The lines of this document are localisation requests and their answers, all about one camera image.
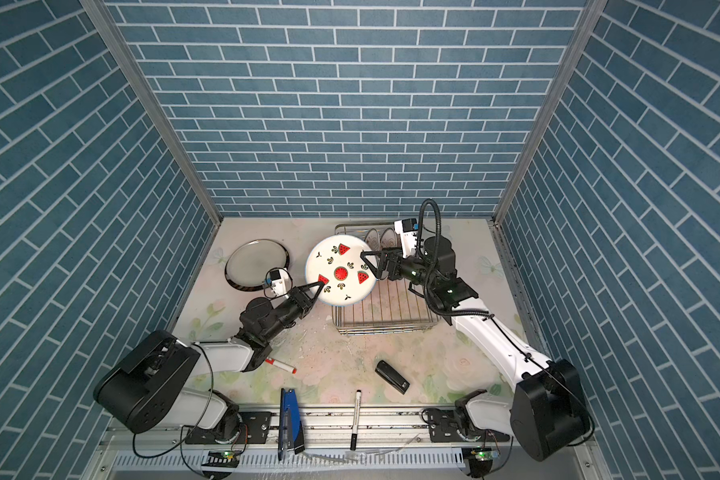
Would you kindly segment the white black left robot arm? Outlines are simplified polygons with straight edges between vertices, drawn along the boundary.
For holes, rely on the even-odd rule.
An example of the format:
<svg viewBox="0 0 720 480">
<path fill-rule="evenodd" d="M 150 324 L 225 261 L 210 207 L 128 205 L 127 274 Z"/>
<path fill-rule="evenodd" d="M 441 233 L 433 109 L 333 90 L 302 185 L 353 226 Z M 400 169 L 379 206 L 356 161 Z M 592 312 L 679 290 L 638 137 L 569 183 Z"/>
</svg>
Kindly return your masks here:
<svg viewBox="0 0 720 480">
<path fill-rule="evenodd" d="M 291 288 L 278 305 L 266 297 L 251 300 L 240 314 L 238 333 L 225 341 L 190 344 L 157 330 L 99 381 L 93 398 L 134 434 L 188 426 L 216 443 L 231 442 L 242 429 L 239 406 L 215 386 L 204 393 L 187 381 L 256 370 L 271 357 L 271 341 L 310 313 L 325 289 L 317 281 Z"/>
</svg>

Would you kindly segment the watermelon pattern white plate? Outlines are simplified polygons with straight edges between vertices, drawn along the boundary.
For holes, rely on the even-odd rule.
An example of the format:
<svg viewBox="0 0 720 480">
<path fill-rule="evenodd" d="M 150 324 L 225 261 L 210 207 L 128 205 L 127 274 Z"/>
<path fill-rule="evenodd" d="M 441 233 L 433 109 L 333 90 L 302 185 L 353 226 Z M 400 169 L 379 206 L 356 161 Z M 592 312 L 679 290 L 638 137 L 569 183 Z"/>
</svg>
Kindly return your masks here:
<svg viewBox="0 0 720 480">
<path fill-rule="evenodd" d="M 333 235 L 319 242 L 305 265 L 306 281 L 323 284 L 318 299 L 344 307 L 368 297 L 377 279 L 360 254 L 369 250 L 366 242 L 352 235 Z"/>
</svg>

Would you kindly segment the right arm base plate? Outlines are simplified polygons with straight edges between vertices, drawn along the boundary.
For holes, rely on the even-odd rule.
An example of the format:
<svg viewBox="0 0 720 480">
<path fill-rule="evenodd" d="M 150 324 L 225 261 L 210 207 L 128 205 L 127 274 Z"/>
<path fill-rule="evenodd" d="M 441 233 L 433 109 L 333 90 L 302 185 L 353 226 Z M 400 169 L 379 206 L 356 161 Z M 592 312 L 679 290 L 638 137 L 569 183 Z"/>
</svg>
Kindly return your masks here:
<svg viewBox="0 0 720 480">
<path fill-rule="evenodd" d="M 508 434 L 490 429 L 479 429 L 459 409 L 429 407 L 420 411 L 421 420 L 426 425 L 430 441 L 433 443 L 454 442 L 506 442 Z"/>
</svg>

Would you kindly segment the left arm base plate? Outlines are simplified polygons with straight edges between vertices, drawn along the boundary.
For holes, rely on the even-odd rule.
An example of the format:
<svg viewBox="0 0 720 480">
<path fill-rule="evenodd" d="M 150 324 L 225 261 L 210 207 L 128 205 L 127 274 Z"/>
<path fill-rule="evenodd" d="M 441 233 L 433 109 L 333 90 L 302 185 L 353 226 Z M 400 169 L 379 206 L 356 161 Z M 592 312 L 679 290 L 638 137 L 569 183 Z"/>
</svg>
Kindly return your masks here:
<svg viewBox="0 0 720 480">
<path fill-rule="evenodd" d="M 212 429 L 197 427 L 186 435 L 188 445 L 244 445 L 265 444 L 269 435 L 272 413 L 266 411 L 239 412 L 228 415 Z"/>
</svg>

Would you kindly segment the grey ribbed plate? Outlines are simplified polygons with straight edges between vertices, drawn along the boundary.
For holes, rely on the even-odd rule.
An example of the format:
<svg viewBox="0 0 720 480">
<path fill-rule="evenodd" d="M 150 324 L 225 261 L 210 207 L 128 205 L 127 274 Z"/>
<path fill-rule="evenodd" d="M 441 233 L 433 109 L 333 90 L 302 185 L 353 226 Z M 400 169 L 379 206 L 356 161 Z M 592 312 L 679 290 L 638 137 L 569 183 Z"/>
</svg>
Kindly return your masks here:
<svg viewBox="0 0 720 480">
<path fill-rule="evenodd" d="M 257 292 L 264 289 L 268 271 L 288 268 L 289 265 L 290 254 L 281 243 L 270 239 L 253 240 L 230 255 L 224 267 L 224 276 L 235 290 Z"/>
</svg>

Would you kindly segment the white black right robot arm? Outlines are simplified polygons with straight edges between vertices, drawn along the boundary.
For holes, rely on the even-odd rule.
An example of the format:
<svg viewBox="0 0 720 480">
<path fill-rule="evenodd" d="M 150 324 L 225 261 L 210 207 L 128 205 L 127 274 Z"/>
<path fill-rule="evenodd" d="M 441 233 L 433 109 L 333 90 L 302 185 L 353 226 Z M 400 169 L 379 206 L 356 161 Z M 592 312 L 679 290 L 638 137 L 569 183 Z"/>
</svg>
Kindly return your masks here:
<svg viewBox="0 0 720 480">
<path fill-rule="evenodd" d="M 463 437 L 506 434 L 542 461 L 593 436 L 595 421 L 576 368 L 540 353 L 488 311 L 477 291 L 459 277 L 449 240 L 431 237 L 418 253 L 391 247 L 364 251 L 360 257 L 378 279 L 407 280 L 421 287 L 428 309 L 478 346 L 509 383 L 509 401 L 486 390 L 456 401 L 454 417 Z"/>
</svg>

